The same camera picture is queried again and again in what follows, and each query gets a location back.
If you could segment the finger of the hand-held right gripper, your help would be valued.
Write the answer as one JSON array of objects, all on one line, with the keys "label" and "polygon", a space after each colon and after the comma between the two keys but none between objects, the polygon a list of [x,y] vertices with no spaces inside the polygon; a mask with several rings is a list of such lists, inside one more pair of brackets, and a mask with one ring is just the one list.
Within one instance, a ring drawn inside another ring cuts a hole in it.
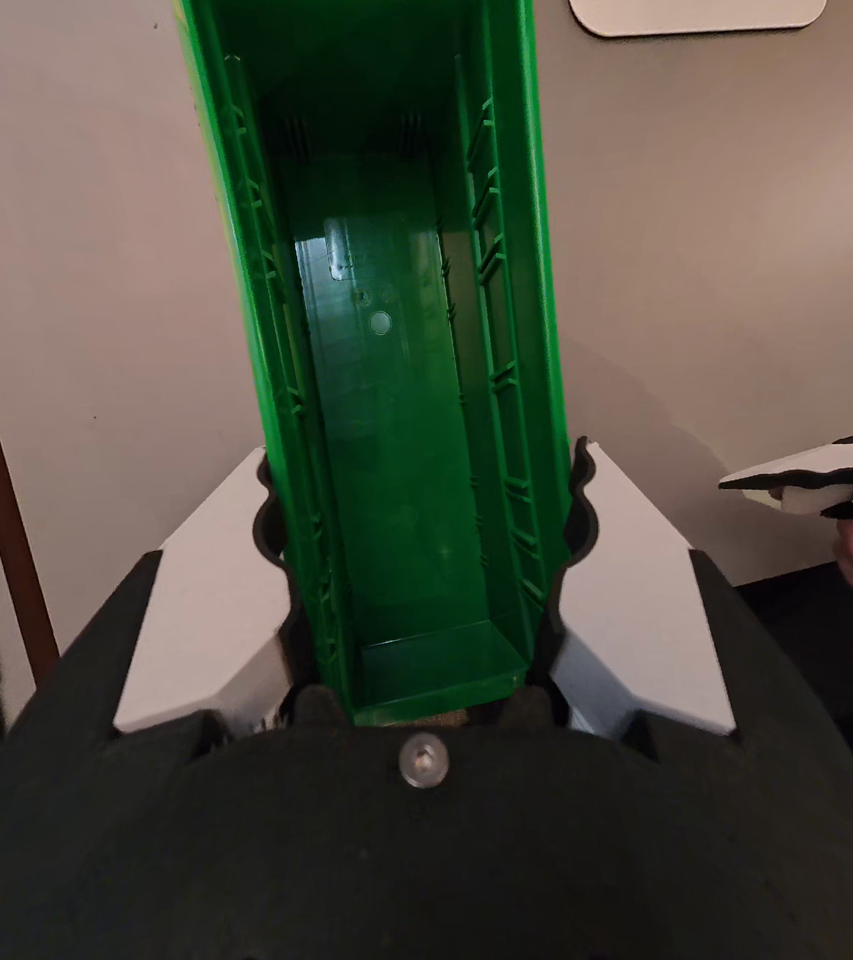
[{"label": "finger of the hand-held right gripper", "polygon": [[830,443],[724,477],[721,490],[771,491],[853,486],[853,443]]},{"label": "finger of the hand-held right gripper", "polygon": [[782,513],[791,516],[822,516],[830,510],[853,503],[853,485],[835,484],[814,488],[775,486],[770,498]]}]

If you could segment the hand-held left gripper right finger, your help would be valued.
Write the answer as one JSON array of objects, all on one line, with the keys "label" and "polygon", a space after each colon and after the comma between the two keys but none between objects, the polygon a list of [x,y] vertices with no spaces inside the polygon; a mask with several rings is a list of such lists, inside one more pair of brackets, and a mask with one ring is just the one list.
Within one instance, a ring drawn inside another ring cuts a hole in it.
[{"label": "hand-held left gripper right finger", "polygon": [[574,445],[569,491],[569,559],[554,577],[535,659],[566,726],[620,739],[644,713],[731,735],[693,546],[594,440]]}]

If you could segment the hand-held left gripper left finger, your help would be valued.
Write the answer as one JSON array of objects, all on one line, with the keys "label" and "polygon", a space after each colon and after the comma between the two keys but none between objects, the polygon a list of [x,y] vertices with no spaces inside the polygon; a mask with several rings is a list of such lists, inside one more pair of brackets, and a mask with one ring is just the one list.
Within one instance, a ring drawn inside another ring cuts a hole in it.
[{"label": "hand-held left gripper left finger", "polygon": [[113,717],[124,735],[210,712],[243,738],[274,727],[295,685],[282,629],[296,589],[263,446],[170,534]]}]

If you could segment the green plastic bin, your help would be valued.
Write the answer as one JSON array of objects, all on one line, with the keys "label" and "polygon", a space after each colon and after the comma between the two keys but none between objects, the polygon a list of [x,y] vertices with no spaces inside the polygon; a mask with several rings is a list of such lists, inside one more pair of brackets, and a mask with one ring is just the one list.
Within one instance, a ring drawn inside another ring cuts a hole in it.
[{"label": "green plastic bin", "polygon": [[532,2],[184,1],[305,676],[505,700],[569,557]]}]

